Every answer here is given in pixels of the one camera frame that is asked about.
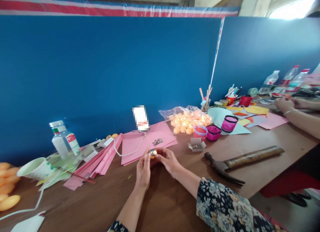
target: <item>plastic bag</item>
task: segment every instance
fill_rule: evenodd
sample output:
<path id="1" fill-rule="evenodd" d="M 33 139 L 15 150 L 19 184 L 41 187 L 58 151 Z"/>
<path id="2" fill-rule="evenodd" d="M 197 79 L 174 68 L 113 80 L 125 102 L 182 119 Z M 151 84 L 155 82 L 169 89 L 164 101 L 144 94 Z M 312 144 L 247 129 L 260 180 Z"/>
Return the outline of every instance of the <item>plastic bag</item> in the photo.
<path id="1" fill-rule="evenodd" d="M 197 126 L 208 126 L 212 118 L 196 106 L 175 107 L 171 110 L 159 111 L 165 120 L 170 120 L 173 132 L 192 134 Z"/>

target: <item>hammer head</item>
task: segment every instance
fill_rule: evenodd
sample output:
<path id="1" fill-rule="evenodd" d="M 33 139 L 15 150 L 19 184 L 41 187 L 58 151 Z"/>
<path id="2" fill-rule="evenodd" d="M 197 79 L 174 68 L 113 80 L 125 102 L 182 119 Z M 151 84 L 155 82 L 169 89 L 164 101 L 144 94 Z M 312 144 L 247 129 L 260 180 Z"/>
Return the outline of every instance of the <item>hammer head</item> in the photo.
<path id="1" fill-rule="evenodd" d="M 204 154 L 204 157 L 210 161 L 210 164 L 211 166 L 215 169 L 215 171 L 218 173 L 218 175 L 220 177 L 222 177 L 223 179 L 231 182 L 231 183 L 234 183 L 234 184 L 237 184 L 237 185 L 240 185 L 240 186 L 243 186 L 243 184 L 245 184 L 244 181 L 242 180 L 238 180 L 230 175 L 228 175 L 225 170 L 226 169 L 229 169 L 229 167 L 223 162 L 223 161 L 215 161 L 211 155 L 211 153 L 209 152 L 206 152 Z"/>

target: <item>floral sleeve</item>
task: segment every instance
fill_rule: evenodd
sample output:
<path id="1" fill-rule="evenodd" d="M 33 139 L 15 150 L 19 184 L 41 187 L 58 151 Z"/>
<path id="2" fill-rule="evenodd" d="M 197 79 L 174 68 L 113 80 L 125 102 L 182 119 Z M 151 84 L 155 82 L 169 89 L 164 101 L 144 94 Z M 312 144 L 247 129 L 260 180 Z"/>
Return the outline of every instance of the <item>floral sleeve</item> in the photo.
<path id="1" fill-rule="evenodd" d="M 202 178 L 197 195 L 197 216 L 214 231 L 283 231 L 271 224 L 248 199 L 212 180 Z"/>
<path id="2" fill-rule="evenodd" d="M 113 222 L 107 232 L 129 232 L 129 230 L 116 220 Z"/>

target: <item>window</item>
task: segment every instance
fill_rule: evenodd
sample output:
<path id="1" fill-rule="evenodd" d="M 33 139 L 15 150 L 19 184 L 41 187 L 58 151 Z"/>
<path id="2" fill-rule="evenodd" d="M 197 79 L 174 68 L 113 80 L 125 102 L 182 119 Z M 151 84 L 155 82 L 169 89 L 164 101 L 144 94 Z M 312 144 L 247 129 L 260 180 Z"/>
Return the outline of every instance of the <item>window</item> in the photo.
<path id="1" fill-rule="evenodd" d="M 300 0 L 271 12 L 269 18 L 296 19 L 304 18 L 315 0 Z"/>

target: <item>blue partition wall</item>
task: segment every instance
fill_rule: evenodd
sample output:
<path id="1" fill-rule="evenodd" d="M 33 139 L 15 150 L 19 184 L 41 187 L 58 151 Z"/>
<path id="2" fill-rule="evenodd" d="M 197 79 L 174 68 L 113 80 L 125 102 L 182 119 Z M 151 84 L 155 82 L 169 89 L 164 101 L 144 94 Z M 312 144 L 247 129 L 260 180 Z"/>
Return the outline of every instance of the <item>blue partition wall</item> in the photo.
<path id="1" fill-rule="evenodd" d="M 313 71 L 320 62 L 320 19 L 276 20 L 227 17 L 213 76 L 211 100 L 224 98 L 235 83 L 240 94 L 262 85 L 274 70 L 279 80 L 294 65 Z"/>
<path id="2" fill-rule="evenodd" d="M 0 17 L 0 162 L 17 166 L 54 147 L 64 120 L 80 145 L 151 124 L 158 110 L 199 105 L 220 18 Z"/>

